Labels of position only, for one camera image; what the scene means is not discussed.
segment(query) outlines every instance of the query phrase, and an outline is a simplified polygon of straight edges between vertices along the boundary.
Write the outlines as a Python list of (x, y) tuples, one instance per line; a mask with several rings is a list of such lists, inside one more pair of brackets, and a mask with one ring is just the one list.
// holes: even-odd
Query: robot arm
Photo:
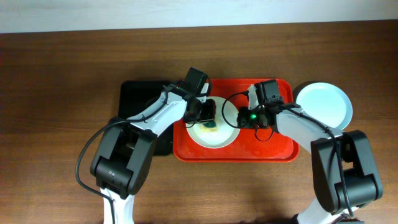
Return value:
[[(134, 195), (148, 175), (157, 137), (182, 118), (186, 123), (214, 119), (215, 102), (206, 100), (211, 91), (207, 79), (205, 73), (191, 68), (183, 81), (165, 86), (159, 99), (143, 112), (109, 122), (131, 121), (104, 132), (90, 168), (101, 193), (113, 201), (115, 223), (134, 223)], [(104, 223), (113, 222), (112, 212), (104, 199)]]
[[(369, 145), (361, 131), (346, 133), (313, 122), (297, 104), (284, 104), (276, 80), (251, 85), (246, 93), (249, 105), (239, 110), (238, 123), (245, 128), (268, 128), (299, 143), (312, 155), (313, 186), (315, 199), (302, 213), (294, 216), (294, 223), (331, 223), (347, 216), (348, 209), (340, 176), (339, 161), (334, 151), (341, 153), (345, 162), (353, 162), (353, 168), (344, 170), (346, 194), (352, 211), (364, 207), (382, 196), (382, 185)], [(257, 119), (248, 122), (250, 114)]]

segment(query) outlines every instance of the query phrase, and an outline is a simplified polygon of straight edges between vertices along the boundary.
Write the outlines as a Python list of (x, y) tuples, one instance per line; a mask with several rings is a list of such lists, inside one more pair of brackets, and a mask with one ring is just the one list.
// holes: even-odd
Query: black cable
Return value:
[(335, 221), (331, 222), (330, 224), (337, 224), (345, 218), (349, 218), (347, 214), (341, 214), (339, 217), (335, 219)]
[(225, 101), (224, 101), (224, 103), (223, 103), (223, 107), (221, 108), (221, 115), (223, 116), (224, 121), (225, 121), (229, 126), (231, 126), (232, 128), (243, 128), (244, 125), (242, 125), (242, 126), (240, 126), (240, 127), (239, 127), (239, 126), (234, 126), (234, 125), (232, 125), (230, 122), (227, 121), (227, 119), (225, 118), (225, 115), (224, 115), (224, 107), (225, 107), (225, 104), (226, 104), (226, 102), (228, 102), (228, 100), (231, 99), (232, 97), (234, 97), (234, 96), (236, 96), (236, 95), (239, 95), (239, 94), (246, 95), (247, 93), (248, 93), (248, 91), (246, 90), (246, 91), (243, 91), (243, 92), (240, 92), (240, 93), (232, 94), (232, 95), (229, 96), (227, 99), (225, 99)]
[(321, 127), (322, 130), (324, 130), (331, 137), (331, 139), (333, 141), (333, 150), (335, 151), (336, 156), (337, 156), (337, 160), (338, 160), (338, 169), (339, 169), (339, 173), (340, 173), (341, 184), (343, 186), (343, 194), (344, 194), (347, 210), (348, 210), (349, 216), (351, 218), (353, 218), (354, 217), (354, 212), (353, 212), (353, 209), (351, 208), (351, 203), (349, 202), (349, 198), (348, 198), (347, 185), (346, 185), (346, 181), (345, 181), (345, 178), (344, 178), (344, 170), (343, 170), (341, 152), (340, 152), (340, 150), (337, 149), (337, 146), (338, 146), (337, 140), (335, 138), (335, 135), (329, 130), (329, 127), (324, 126), (321, 122), (319, 122), (318, 120), (316, 120), (316, 119), (314, 119), (314, 118), (312, 118), (310, 116), (306, 116), (303, 113), (299, 113), (297, 111), (294, 111), (291, 108), (288, 108), (287, 106), (284, 106), (284, 105), (280, 105), (280, 104), (277, 104), (277, 103), (264, 103), (262, 105), (264, 105), (264, 106), (275, 106), (275, 107), (283, 108), (285, 110), (288, 110), (288, 111), (292, 112), (293, 114), (295, 114), (295, 115), (297, 115), (299, 117), (302, 117), (302, 118), (305, 118), (305, 119), (307, 119), (309, 121), (312, 121), (315, 124), (317, 124), (319, 127)]
[(145, 107), (147, 108), (148, 106), (150, 106), (151, 104), (153, 104), (154, 101), (155, 101), (156, 99), (159, 99), (158, 96), (155, 96), (155, 97), (151, 98), (150, 100), (148, 100), (148, 101), (145, 103)]
[(148, 117), (144, 117), (144, 116), (143, 116), (143, 117), (140, 118), (140, 119), (125, 119), (125, 120), (122, 120), (122, 121), (117, 121), (117, 122), (112, 123), (112, 124), (107, 124), (106, 126), (104, 126), (103, 128), (101, 128), (99, 131), (97, 131), (97, 132), (87, 141), (87, 143), (85, 144), (85, 146), (84, 146), (83, 149), (81, 150), (80, 155), (79, 155), (79, 157), (78, 157), (78, 159), (77, 159), (77, 162), (76, 162), (76, 170), (75, 170), (75, 176), (76, 176), (77, 182), (78, 182), (84, 189), (86, 189), (86, 190), (88, 190), (88, 191), (90, 191), (90, 192), (93, 192), (94, 194), (97, 194), (97, 195), (99, 195), (99, 196), (101, 196), (101, 197), (104, 197), (105, 199), (107, 199), (107, 200), (109, 201), (109, 204), (110, 204), (110, 206), (111, 206), (111, 214), (112, 214), (112, 223), (113, 223), (113, 224), (115, 224), (113, 200), (111, 199), (111, 197), (109, 197), (109, 196), (107, 196), (107, 195), (105, 195), (105, 194), (102, 194), (101, 192), (99, 192), (99, 191), (97, 191), (97, 190), (95, 190), (95, 189), (92, 189), (91, 187), (87, 186), (86, 184), (84, 184), (84, 183), (80, 180), (80, 176), (79, 176), (80, 162), (81, 162), (81, 160), (83, 159), (83, 156), (84, 156), (85, 152), (87, 151), (88, 147), (90, 146), (90, 144), (91, 144), (102, 132), (104, 132), (104, 131), (106, 131), (106, 130), (108, 130), (109, 128), (112, 128), (112, 127), (114, 127), (114, 126), (120, 125), (120, 124), (143, 122), (143, 121), (145, 121), (145, 120), (147, 120), (147, 119), (153, 117), (153, 115), (155, 115), (157, 112), (159, 112), (159, 111), (164, 107), (164, 105), (167, 104), (167, 100), (168, 100), (168, 98), (169, 98), (169, 92), (167, 91), (167, 89), (166, 89), (165, 86), (163, 86), (163, 88), (164, 88), (164, 90), (165, 90), (165, 95), (166, 95), (166, 97), (165, 97), (165, 100), (164, 100), (163, 103), (162, 103), (162, 106), (160, 106), (159, 108), (157, 108), (157, 109), (156, 109), (153, 113), (151, 113)]
[(196, 123), (197, 121), (194, 121), (193, 124), (191, 126), (188, 126), (187, 128), (192, 128)]
[(259, 139), (259, 137), (257, 136), (257, 130), (258, 130), (258, 128), (256, 128), (256, 129), (254, 130), (254, 137), (256, 137), (256, 139), (257, 139), (258, 141), (268, 141), (268, 140), (271, 139), (272, 135), (274, 134), (274, 130), (272, 130), (272, 132), (271, 132), (271, 134), (269, 135), (269, 137), (268, 137), (266, 140), (262, 140), (262, 139)]

